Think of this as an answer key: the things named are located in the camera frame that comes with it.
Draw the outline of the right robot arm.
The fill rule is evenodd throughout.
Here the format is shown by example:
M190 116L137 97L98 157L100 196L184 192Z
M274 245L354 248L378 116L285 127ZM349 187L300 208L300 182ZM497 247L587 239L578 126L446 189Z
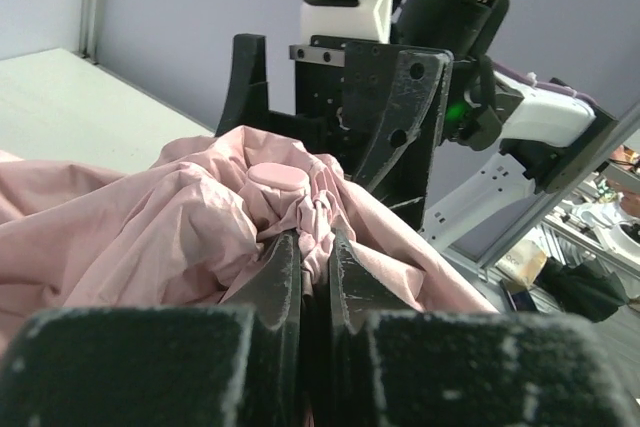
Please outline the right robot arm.
M615 127L587 95L488 56L509 0L302 0L293 114L272 111L266 41L239 34L217 130L328 153L445 249L503 208L571 184Z

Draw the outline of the pink folding umbrella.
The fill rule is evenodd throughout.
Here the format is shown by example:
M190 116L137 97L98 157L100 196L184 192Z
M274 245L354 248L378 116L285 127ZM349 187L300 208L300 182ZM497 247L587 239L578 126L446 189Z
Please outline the pink folding umbrella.
M491 310L333 157L237 127L175 140L131 175L3 154L1 363L41 311L220 305L261 270L271 242L287 231L301 255L299 426L329 423L329 260L338 234L411 309Z

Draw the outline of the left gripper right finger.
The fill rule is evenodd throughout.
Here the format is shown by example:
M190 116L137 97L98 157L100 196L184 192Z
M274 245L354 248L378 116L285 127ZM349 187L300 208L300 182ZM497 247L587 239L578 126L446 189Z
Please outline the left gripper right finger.
M332 426L635 426L576 316L421 313L338 234L329 260Z

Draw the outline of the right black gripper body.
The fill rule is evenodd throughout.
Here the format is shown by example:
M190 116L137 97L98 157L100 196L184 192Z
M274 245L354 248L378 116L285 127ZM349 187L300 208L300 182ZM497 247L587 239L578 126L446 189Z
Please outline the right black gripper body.
M345 47L343 37L314 35L308 44L289 47L294 62L295 112L273 109L268 130L301 141L314 154L330 154L350 172L347 141L350 132L341 127Z

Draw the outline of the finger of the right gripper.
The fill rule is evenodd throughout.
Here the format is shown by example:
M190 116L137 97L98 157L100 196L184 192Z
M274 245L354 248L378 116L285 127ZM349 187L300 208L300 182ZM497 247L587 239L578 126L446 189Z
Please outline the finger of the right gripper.
M269 129L266 37L236 34L224 108L216 129L219 137L238 126Z
M440 49L346 44L342 124L368 136L350 174L411 228L421 229L454 57Z

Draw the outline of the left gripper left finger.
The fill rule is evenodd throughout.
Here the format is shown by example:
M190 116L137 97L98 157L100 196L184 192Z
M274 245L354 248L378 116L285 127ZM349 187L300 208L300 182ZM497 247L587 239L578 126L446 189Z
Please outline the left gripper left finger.
M32 316L1 363L5 426L299 426L301 255L273 240L220 305Z

